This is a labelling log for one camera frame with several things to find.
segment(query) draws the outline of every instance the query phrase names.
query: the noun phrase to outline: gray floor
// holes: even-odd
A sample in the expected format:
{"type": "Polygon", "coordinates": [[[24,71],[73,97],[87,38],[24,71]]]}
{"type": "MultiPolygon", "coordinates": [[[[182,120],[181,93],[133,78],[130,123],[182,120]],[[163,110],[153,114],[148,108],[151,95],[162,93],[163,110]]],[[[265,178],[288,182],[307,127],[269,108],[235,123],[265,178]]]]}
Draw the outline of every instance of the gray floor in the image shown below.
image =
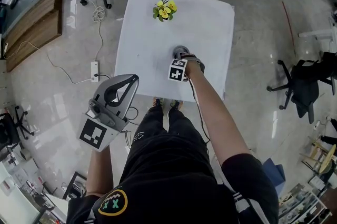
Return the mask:
{"type": "MultiPolygon", "coordinates": [[[[95,0],[103,5],[102,0],[95,0]]],[[[101,33],[104,46],[98,55],[102,74],[113,75],[123,15],[127,0],[109,0],[113,7],[107,11],[101,33]]],[[[308,117],[299,119],[295,105],[279,110],[285,92],[270,93],[266,86],[284,81],[284,73],[277,59],[291,67],[298,59],[316,60],[319,51],[334,51],[329,41],[320,43],[314,38],[299,39],[297,33],[329,27],[328,17],[335,0],[283,0],[288,10],[295,38],[293,45],[282,0],[221,0],[235,7],[235,28],[230,68],[226,81],[224,103],[233,115],[250,149],[265,161],[272,158],[282,164],[286,174],[286,190],[307,180],[312,172],[301,163],[308,135],[317,136],[323,127],[313,131],[308,117]]],[[[82,148],[75,138],[81,113],[87,109],[97,84],[84,82],[72,85],[62,71],[53,68],[44,52],[55,65],[62,66],[74,82],[90,77],[90,62],[100,45],[98,24],[91,19],[94,7],[64,0],[63,35],[34,53],[12,73],[16,104],[28,110],[27,120],[36,136],[24,144],[31,150],[51,188],[68,183],[72,174],[87,173],[90,151],[82,148]]],[[[315,118],[336,116],[336,101],[331,88],[320,83],[320,97],[315,102],[315,118]]],[[[133,105],[141,121],[151,106],[151,98],[137,95],[133,105]]],[[[200,130],[195,103],[185,103],[183,112],[200,130]]],[[[127,129],[135,131],[133,125],[127,129]]],[[[115,182],[123,171],[128,148],[125,136],[118,136],[111,144],[115,182]]]]}

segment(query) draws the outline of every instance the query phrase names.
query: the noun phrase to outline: wooden board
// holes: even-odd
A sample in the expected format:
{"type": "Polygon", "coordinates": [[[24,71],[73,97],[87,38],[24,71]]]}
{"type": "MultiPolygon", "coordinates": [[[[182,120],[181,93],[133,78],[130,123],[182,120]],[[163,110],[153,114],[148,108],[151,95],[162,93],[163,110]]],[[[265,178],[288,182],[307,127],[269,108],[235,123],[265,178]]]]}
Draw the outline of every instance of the wooden board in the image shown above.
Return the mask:
{"type": "Polygon", "coordinates": [[[8,43],[7,55],[12,54],[20,45],[19,39],[35,28],[35,24],[55,12],[62,11],[62,0],[40,0],[37,2],[7,34],[5,43],[8,43]]]}
{"type": "MultiPolygon", "coordinates": [[[[25,34],[23,34],[16,43],[15,49],[13,52],[16,52],[19,48],[19,45],[23,41],[30,41],[36,47],[41,48],[45,44],[54,40],[55,38],[61,36],[62,32],[62,11],[56,11],[46,19],[39,21],[34,26],[32,26],[25,34]]],[[[24,43],[21,45],[20,50],[17,54],[11,56],[6,60],[7,63],[7,72],[12,71],[16,68],[22,61],[29,57],[34,52],[40,52],[36,48],[32,47],[29,43],[24,43]]]]}

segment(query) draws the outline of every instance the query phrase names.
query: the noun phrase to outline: power strip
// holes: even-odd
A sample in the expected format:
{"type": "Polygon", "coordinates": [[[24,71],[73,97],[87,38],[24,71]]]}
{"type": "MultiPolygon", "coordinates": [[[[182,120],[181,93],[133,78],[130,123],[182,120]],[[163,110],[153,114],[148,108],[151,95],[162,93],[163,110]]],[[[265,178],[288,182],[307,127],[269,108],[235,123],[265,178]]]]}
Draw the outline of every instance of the power strip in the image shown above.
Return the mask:
{"type": "Polygon", "coordinates": [[[98,83],[99,80],[98,61],[91,62],[91,81],[93,83],[98,83]]]}

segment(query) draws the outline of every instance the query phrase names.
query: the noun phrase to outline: forearm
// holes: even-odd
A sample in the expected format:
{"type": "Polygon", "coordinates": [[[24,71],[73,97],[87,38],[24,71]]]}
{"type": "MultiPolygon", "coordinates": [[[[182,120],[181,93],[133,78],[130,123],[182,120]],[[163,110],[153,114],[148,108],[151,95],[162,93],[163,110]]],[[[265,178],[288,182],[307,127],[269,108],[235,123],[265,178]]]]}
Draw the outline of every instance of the forearm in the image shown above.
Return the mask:
{"type": "Polygon", "coordinates": [[[222,164],[240,153],[250,153],[226,106],[201,71],[190,74],[215,154],[222,164]]]}
{"type": "Polygon", "coordinates": [[[102,152],[92,151],[86,190],[88,195],[103,196],[113,189],[110,148],[102,152]]]}

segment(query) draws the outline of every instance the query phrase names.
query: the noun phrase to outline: shirt logo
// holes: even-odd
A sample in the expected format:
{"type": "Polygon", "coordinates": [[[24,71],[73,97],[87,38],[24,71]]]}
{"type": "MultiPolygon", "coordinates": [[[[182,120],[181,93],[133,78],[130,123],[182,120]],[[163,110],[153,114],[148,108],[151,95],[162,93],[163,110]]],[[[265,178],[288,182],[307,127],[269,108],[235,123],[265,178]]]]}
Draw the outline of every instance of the shirt logo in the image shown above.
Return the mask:
{"type": "Polygon", "coordinates": [[[123,190],[116,189],[105,198],[98,211],[101,215],[113,217],[123,213],[126,207],[126,193],[123,190]]]}

